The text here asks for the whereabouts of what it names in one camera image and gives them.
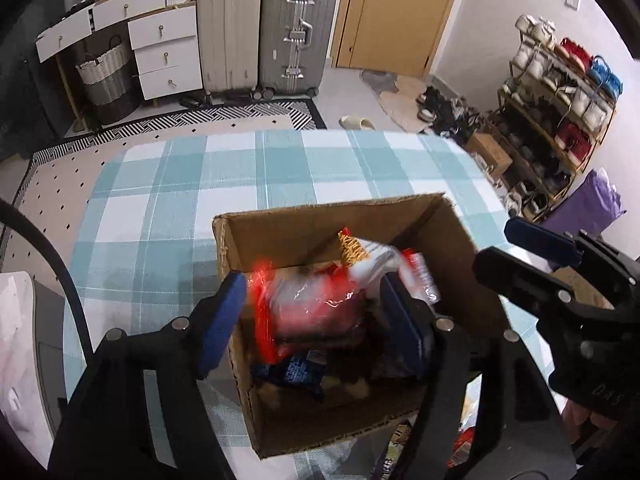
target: red sneaker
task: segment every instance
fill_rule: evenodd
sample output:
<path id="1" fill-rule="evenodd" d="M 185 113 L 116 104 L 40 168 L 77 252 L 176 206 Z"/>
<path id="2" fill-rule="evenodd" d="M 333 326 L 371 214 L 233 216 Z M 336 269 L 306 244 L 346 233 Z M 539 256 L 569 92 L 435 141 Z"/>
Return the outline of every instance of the red sneaker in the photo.
<path id="1" fill-rule="evenodd" d="M 578 168 L 591 151 L 591 139 L 584 131 L 579 130 L 577 127 L 576 129 L 578 130 L 578 135 L 574 137 L 574 145 L 569 150 L 568 156 L 569 160 Z"/>
<path id="2" fill-rule="evenodd" d="M 591 55 L 581 45 L 576 45 L 573 53 L 570 54 L 570 61 L 582 74 L 590 70 L 592 59 Z"/>
<path id="3" fill-rule="evenodd" d="M 564 38 L 560 44 L 557 44 L 554 51 L 558 56 L 564 58 L 569 61 L 571 59 L 571 54 L 574 53 L 577 45 L 571 41 L 569 38 Z"/>
<path id="4" fill-rule="evenodd" d="M 568 150 L 575 144 L 575 139 L 579 136 L 578 126 L 571 121 L 564 121 L 556 132 L 556 144 L 561 150 Z"/>

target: purple bag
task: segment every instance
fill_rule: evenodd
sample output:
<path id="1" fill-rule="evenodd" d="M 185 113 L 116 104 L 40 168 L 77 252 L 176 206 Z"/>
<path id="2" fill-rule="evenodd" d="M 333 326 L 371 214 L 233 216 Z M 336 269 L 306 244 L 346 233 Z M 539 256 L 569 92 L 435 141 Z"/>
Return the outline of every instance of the purple bag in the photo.
<path id="1" fill-rule="evenodd" d="M 542 227 L 558 234 L 578 234 L 584 229 L 597 236 L 620 218 L 622 209 L 620 194 L 610 183 L 604 168 L 591 170 L 572 195 L 564 200 L 542 223 Z"/>

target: door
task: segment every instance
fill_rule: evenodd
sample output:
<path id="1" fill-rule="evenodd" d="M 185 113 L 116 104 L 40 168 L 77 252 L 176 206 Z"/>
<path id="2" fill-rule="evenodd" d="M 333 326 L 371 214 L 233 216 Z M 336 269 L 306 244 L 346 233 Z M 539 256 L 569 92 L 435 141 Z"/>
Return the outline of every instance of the door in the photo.
<path id="1" fill-rule="evenodd" d="M 422 77 L 449 0 L 350 0 L 337 66 Z"/>

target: slipper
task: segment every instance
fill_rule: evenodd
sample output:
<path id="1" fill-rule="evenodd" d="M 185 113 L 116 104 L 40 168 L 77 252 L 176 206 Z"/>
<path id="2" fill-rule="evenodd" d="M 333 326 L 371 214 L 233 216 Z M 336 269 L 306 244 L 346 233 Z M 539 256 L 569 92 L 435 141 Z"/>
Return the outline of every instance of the slipper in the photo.
<path id="1" fill-rule="evenodd" d="M 340 118 L 340 126 L 345 130 L 375 130 L 373 123 L 366 118 L 345 115 Z"/>

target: plaid tablecloth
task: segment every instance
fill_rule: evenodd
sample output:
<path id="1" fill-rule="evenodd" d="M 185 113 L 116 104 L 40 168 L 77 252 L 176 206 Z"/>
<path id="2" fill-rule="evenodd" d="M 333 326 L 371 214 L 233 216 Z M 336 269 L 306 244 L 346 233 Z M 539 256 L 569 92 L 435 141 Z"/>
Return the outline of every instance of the plaid tablecloth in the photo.
<path id="1" fill-rule="evenodd" d="M 78 235 L 71 274 L 94 347 L 104 333 L 159 329 L 218 286 L 212 218 L 220 213 L 444 192 L 478 248 L 527 258 L 504 238 L 508 216 L 473 160 L 438 137 L 341 130 L 268 131 L 142 144 L 107 163 Z M 545 376 L 548 347 L 534 318 L 507 313 Z M 67 395 L 84 368 L 65 314 Z M 172 463 L 155 377 L 146 376 L 158 457 Z M 200 385 L 211 423 L 238 478 L 368 478 L 373 438 L 259 461 L 250 447 L 226 362 Z"/>

